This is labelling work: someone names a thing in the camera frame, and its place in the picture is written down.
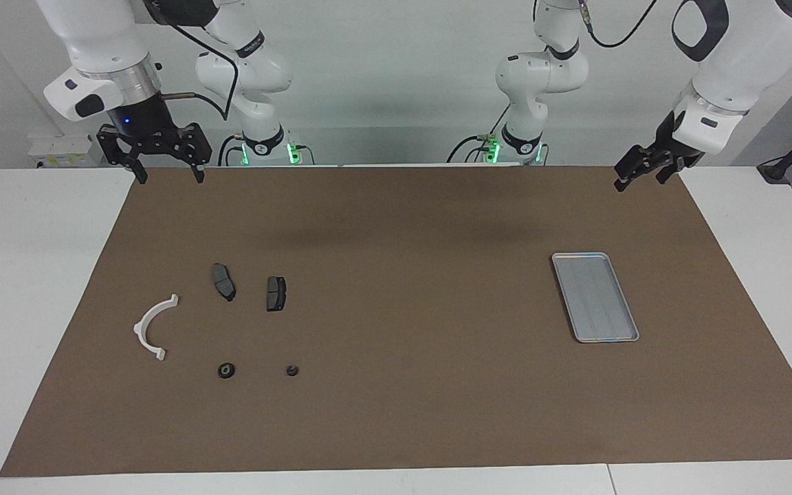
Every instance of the brown paper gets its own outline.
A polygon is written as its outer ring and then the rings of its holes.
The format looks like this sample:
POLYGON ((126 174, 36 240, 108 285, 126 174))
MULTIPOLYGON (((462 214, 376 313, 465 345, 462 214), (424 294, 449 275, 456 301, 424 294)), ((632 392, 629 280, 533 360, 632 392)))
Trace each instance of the brown paper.
POLYGON ((792 372, 691 196, 612 181, 151 170, 1 475, 792 459, 792 372), (575 341, 559 251, 609 254, 638 342, 575 341), (157 361, 132 328, 170 294, 157 361))

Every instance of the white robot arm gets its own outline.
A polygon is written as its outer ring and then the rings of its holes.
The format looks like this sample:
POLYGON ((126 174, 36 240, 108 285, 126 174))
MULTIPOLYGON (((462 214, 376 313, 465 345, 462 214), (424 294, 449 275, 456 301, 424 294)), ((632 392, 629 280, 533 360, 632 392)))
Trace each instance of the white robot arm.
POLYGON ((616 165, 619 191, 657 169, 664 183, 705 153, 723 150, 763 91, 792 68, 792 0, 683 0, 672 35, 698 71, 656 141, 636 144, 616 165))
MULTIPOLYGON (((230 48, 228 56, 239 68, 238 91, 232 104, 243 128, 242 139, 252 163, 289 163, 293 159, 289 131, 284 129, 266 94, 286 91, 292 84, 292 67, 267 46, 248 0, 223 0, 204 30, 230 48)), ((197 57, 195 71, 208 90, 227 98, 233 68, 216 54, 197 57)))
POLYGON ((112 165, 148 177, 141 154, 167 154, 191 166, 204 181, 210 144, 200 125, 178 128, 160 91, 160 80, 136 31, 127 0, 37 0, 48 25, 69 52, 71 66, 45 88, 47 101, 79 121, 107 112, 112 125, 97 132, 112 165), (119 141, 129 145, 125 153, 119 141))
POLYGON ((582 16, 576 0, 540 0, 534 31, 546 48, 508 56, 497 66, 497 87, 509 97, 503 125, 500 161, 522 164, 536 160, 546 126, 544 94, 579 89, 589 74, 589 62, 579 51, 582 16))

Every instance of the black washer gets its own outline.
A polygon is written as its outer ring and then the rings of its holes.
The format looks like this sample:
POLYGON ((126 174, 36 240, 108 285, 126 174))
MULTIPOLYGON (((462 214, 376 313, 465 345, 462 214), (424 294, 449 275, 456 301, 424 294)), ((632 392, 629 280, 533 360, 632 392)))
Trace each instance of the black washer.
POLYGON ((228 379, 234 376, 234 365, 232 363, 222 363, 219 365, 219 378, 228 379))

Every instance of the white curved part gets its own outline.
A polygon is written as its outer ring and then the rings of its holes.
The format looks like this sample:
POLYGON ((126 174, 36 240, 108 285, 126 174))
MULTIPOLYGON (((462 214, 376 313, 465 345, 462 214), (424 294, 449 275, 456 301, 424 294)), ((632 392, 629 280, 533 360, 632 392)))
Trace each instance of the white curved part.
POLYGON ((166 351, 161 349, 160 347, 155 347, 149 344, 149 341, 146 340, 145 338, 145 332, 146 330, 149 329, 149 323, 151 322, 152 319, 154 319, 155 316, 157 316, 160 312, 162 312, 165 309, 176 307, 176 305, 178 304, 179 304, 179 296, 173 294, 172 296, 170 296, 169 300, 159 302, 155 306, 151 307, 150 310, 145 312, 144 316, 142 316, 142 319, 139 320, 139 322, 133 326, 133 333, 135 333, 136 336, 138 336, 139 342, 140 344, 142 344, 142 347, 148 349, 151 352, 154 352, 158 361, 164 360, 164 354, 166 354, 166 351))

